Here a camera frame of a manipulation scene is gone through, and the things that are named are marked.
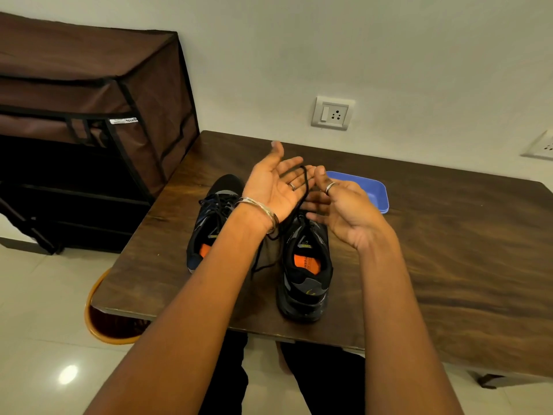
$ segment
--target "shoelace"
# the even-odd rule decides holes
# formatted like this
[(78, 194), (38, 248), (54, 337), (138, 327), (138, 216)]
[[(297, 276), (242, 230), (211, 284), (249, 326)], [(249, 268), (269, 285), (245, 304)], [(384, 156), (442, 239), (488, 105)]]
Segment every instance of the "shoelace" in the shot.
[[(284, 236), (285, 233), (288, 232), (288, 229), (292, 226), (292, 224), (294, 223), (294, 220), (296, 217), (299, 216), (299, 213), (298, 211), (300, 210), (300, 207), (301, 207), (301, 204), (305, 201), (305, 199), (307, 198), (307, 196), (309, 195), (309, 181), (308, 181), (308, 171), (307, 169), (305, 168), (305, 166), (300, 166), (301, 169), (304, 171), (304, 179), (305, 179), (305, 193), (304, 195), (301, 197), (301, 199), (299, 200), (299, 202), (296, 204), (296, 206), (294, 207), (294, 209), (292, 210), (292, 212), (290, 213), (290, 215), (288, 216), (288, 223), (286, 226), (284, 225), (280, 225), (279, 226), (279, 229), (278, 229), (278, 234), (276, 236), (273, 236), (271, 237), (270, 235), (267, 235), (267, 238), (271, 241), (275, 241), (275, 240), (279, 240), (282, 236)], [(276, 265), (280, 259), (282, 258), (282, 252), (283, 252), (283, 248), (281, 247), (280, 248), (280, 251), (279, 251), (279, 257), (275, 260), (275, 262), (273, 263), (270, 263), (268, 265), (263, 265), (262, 267), (257, 267), (257, 265), (259, 264), (259, 257), (261, 256), (261, 250), (263, 248), (263, 242), (265, 241), (262, 240), (261, 241), (261, 244), (259, 244), (259, 247), (257, 249), (257, 255), (255, 256), (255, 262), (253, 263), (253, 266), (252, 266), (252, 272), (251, 272), (251, 277), (253, 277), (253, 274), (255, 274), (256, 272), (259, 272), (263, 269), (267, 269), (267, 268), (270, 268), (270, 267), (273, 267), (274, 265)]]
[(228, 216), (231, 215), (231, 212), (234, 209), (232, 201), (236, 201), (237, 199), (238, 195), (211, 194), (198, 202), (200, 203), (200, 206), (207, 205), (207, 212), (204, 218), (207, 218), (207, 216), (210, 215), (217, 216), (217, 232), (220, 232), (225, 224), (225, 221), (227, 221)]

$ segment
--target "white label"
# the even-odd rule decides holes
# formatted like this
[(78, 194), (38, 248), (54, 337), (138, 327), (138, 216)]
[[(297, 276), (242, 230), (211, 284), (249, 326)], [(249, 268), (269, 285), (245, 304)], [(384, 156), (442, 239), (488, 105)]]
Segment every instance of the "white label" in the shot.
[(109, 120), (113, 125), (117, 124), (132, 124), (133, 122), (138, 122), (137, 118), (121, 118), (121, 119), (110, 119)]

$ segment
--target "brown fabric cabinet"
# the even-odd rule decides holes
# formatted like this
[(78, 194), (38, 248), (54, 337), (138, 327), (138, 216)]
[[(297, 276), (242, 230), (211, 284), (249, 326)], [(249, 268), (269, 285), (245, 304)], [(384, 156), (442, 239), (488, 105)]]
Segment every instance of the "brown fabric cabinet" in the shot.
[(178, 35), (0, 13), (0, 212), (121, 251), (199, 135)]

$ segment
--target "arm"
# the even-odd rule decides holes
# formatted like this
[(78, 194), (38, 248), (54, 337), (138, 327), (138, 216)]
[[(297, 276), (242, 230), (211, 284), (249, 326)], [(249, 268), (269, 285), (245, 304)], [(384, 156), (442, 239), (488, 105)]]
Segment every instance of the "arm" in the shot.
[[(331, 180), (318, 167), (325, 191)], [(462, 415), (424, 324), (399, 241), (355, 183), (310, 193), (308, 218), (327, 224), (359, 253), (365, 325), (365, 401), (370, 414)]]
[[(284, 149), (273, 144), (250, 174), (243, 195), (265, 204), (282, 221), (305, 186), (301, 170), (280, 174), (302, 159), (281, 162)], [(300, 188), (292, 192), (288, 181)], [(209, 254), (107, 379), (86, 414), (198, 412), (238, 293), (272, 224), (253, 205), (236, 207)]]

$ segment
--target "shoe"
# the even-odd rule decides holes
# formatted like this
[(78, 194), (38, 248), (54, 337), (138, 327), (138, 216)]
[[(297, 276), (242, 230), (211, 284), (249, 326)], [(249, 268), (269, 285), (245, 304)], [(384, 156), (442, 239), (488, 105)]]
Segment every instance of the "shoe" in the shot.
[(297, 211), (284, 222), (283, 273), (276, 290), (282, 314), (295, 321), (319, 320), (328, 301), (332, 261), (325, 225)]
[(200, 200), (200, 213), (186, 248), (186, 266), (190, 273), (210, 251), (243, 190), (244, 182), (237, 176), (225, 175), (216, 180), (207, 196)]

